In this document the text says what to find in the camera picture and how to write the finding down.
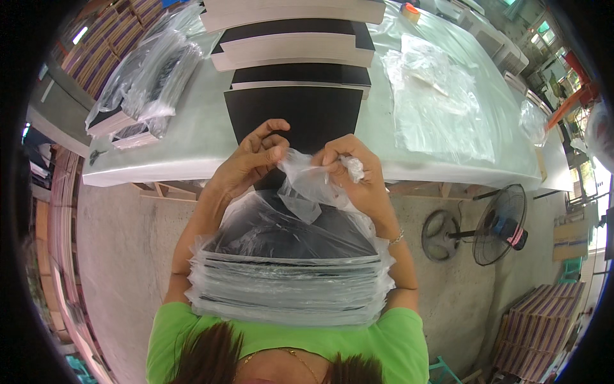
hand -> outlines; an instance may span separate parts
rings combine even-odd
[[[348,169],[339,161],[339,155],[350,155],[362,162],[365,177],[358,183],[352,182]],[[332,181],[342,187],[352,204],[378,226],[379,223],[396,222],[394,209],[388,198],[379,158],[350,134],[329,141],[324,149],[315,154],[312,165],[328,168]]]
[[[224,196],[232,200],[262,179],[290,147],[288,140],[271,133],[290,130],[284,119],[268,119],[247,135],[239,148],[215,172],[211,181]]]

green t-shirt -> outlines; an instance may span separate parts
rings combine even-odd
[[[147,352],[147,382],[162,384],[190,332],[200,332],[222,320],[196,316],[189,305],[164,304],[153,321]],[[231,320],[235,333],[243,332],[241,357],[256,351],[291,347],[333,359],[362,354],[381,361],[387,384],[425,384],[429,379],[429,355],[422,319],[407,308],[393,308],[370,327],[288,327]]]

bracelet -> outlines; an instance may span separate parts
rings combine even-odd
[[[404,231],[404,230],[401,228],[401,233],[398,235],[398,237],[397,237],[396,239],[391,240],[391,241],[388,243],[388,246],[391,246],[391,245],[393,245],[393,244],[396,244],[396,243],[400,242],[400,241],[401,241],[401,239],[403,238],[403,234],[405,234],[405,231]]]

scissors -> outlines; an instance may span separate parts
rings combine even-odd
[[[103,155],[105,153],[107,153],[108,151],[99,151],[97,149],[95,149],[91,154],[90,154],[90,167],[92,165],[94,165],[94,162],[96,161],[96,159],[98,158],[98,156]]]

fan base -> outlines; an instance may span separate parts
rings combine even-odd
[[[445,262],[456,256],[459,239],[449,235],[461,228],[450,211],[437,210],[427,217],[422,226],[422,250],[429,260]]]

